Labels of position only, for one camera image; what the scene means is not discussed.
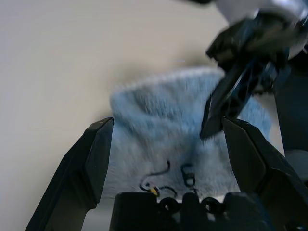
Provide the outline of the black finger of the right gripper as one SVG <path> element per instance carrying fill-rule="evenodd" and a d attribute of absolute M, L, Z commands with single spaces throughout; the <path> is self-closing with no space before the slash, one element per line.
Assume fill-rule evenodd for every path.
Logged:
<path fill-rule="evenodd" d="M 291 73 L 274 93 L 285 152 L 308 150 L 308 75 Z"/>

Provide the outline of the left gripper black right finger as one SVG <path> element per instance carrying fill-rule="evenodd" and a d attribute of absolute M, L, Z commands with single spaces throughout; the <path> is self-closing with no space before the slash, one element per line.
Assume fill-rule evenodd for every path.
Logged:
<path fill-rule="evenodd" d="M 222 124 L 240 190 L 258 195 L 276 230 L 307 230 L 308 189 L 285 157 L 251 124 L 228 118 Z"/>

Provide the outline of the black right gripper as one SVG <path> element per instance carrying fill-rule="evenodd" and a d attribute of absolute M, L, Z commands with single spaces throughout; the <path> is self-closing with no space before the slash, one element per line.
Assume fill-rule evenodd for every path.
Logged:
<path fill-rule="evenodd" d="M 260 11 L 221 31 L 206 53 L 225 77 L 206 101 L 201 139 L 222 131 L 224 117 L 236 119 L 261 83 L 273 83 L 291 69 L 307 74 L 308 18 Z"/>

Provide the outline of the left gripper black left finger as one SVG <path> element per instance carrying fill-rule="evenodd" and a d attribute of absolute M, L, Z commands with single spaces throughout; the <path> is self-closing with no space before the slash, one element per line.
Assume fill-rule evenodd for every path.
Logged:
<path fill-rule="evenodd" d="M 114 120 L 92 123 L 64 155 L 26 230 L 80 231 L 97 207 L 108 170 Z"/>

